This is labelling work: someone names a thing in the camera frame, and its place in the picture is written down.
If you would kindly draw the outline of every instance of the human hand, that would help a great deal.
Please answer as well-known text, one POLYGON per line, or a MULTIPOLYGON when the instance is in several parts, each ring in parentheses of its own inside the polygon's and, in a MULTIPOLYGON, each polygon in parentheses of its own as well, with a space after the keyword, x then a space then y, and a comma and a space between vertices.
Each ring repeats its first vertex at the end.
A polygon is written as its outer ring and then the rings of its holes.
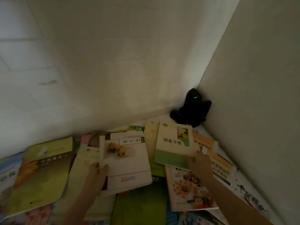
POLYGON ((192 174, 196 175, 201 181, 213 178, 212 162, 209 155, 204 155, 203 152, 197 150, 196 162, 193 162, 188 156, 185 157, 192 174))
POLYGON ((101 193, 109 166, 106 164, 99 170, 99 163, 96 162, 90 165, 89 170, 80 196, 91 207, 101 193))

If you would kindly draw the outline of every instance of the white wall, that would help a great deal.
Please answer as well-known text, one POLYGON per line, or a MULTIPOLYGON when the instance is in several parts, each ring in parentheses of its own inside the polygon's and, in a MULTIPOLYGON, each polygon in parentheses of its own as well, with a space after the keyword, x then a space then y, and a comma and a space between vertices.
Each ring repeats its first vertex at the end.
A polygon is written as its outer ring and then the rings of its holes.
POLYGON ((300 0, 241 0, 198 90, 204 127, 286 224, 300 224, 300 0))
POLYGON ((0 157, 179 107, 239 0, 0 0, 0 157))

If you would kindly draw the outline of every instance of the forearm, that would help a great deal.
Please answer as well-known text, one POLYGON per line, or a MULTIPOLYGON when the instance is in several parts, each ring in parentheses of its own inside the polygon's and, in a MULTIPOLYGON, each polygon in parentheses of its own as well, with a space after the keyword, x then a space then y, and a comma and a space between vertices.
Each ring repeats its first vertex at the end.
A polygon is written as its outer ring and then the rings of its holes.
POLYGON ((91 205, 87 201, 85 196, 83 194, 80 194, 71 206, 71 208, 69 208, 59 225, 81 225, 90 207, 91 205))
POLYGON ((213 176, 203 177, 201 181, 213 196, 230 225, 272 225, 213 176))

